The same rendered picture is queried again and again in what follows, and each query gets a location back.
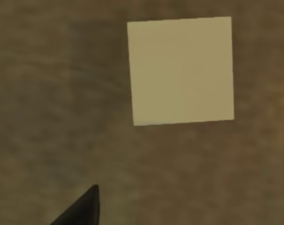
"dark pointed object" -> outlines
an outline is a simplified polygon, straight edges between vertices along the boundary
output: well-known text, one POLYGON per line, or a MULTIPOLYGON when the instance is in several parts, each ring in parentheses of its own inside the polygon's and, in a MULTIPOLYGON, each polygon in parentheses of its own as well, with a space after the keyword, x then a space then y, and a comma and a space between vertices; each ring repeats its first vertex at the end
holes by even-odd
POLYGON ((92 186, 51 225, 99 225, 99 186, 92 186))

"blank sticky note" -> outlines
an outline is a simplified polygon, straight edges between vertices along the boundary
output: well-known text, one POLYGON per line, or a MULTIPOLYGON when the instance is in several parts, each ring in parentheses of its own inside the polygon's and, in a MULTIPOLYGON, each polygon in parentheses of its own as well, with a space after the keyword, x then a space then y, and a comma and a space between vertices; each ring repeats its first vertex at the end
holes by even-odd
POLYGON ((230 17, 127 23, 134 125, 234 119, 230 17))

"wooden surface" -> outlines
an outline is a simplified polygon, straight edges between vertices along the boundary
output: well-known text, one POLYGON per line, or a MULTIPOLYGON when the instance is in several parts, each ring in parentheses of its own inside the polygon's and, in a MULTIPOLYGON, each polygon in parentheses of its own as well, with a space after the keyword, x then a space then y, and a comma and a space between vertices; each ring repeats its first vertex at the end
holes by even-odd
POLYGON ((0 0, 0 225, 94 183, 102 225, 284 225, 284 0, 0 0), (134 128, 125 22, 210 16, 236 120, 134 128))

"yellow sticky note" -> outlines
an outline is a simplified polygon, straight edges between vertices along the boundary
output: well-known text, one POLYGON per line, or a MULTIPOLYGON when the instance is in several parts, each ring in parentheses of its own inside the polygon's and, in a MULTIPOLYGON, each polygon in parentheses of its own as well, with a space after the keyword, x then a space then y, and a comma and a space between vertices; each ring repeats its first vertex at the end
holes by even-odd
POLYGON ((127 23, 134 125, 234 119, 230 17, 127 23))

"post-it note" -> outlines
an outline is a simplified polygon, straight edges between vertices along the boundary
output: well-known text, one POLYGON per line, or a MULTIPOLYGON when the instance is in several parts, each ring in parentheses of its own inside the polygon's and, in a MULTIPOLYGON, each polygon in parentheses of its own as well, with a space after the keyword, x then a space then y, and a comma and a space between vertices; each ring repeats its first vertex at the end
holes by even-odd
POLYGON ((230 17, 127 23, 136 126, 234 119, 230 17))

